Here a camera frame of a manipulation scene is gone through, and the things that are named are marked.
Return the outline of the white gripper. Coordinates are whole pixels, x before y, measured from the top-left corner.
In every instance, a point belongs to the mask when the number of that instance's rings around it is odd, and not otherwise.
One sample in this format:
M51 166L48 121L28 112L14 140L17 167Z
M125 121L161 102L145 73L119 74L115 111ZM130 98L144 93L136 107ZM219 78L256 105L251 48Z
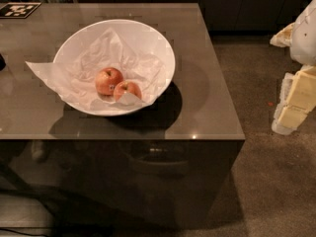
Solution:
M285 74L272 123L275 133L289 135L316 108L316 0L294 23L273 35L270 44L288 47L291 59L303 64L295 74Z

